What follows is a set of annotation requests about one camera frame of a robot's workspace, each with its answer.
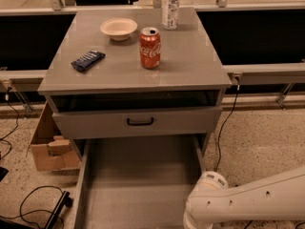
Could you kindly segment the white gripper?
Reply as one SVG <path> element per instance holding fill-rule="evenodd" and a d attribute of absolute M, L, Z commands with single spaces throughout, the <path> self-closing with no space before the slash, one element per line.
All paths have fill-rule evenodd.
<path fill-rule="evenodd" d="M 204 223 L 195 221 L 188 213 L 184 213 L 183 225 L 185 229 L 207 229 Z"/>

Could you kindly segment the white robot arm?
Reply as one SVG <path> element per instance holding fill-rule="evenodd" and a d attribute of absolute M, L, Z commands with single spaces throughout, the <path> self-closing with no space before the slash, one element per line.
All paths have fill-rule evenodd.
<path fill-rule="evenodd" d="M 305 167 L 230 187 L 219 173 L 201 175 L 186 201 L 185 229 L 230 220 L 304 220 Z"/>

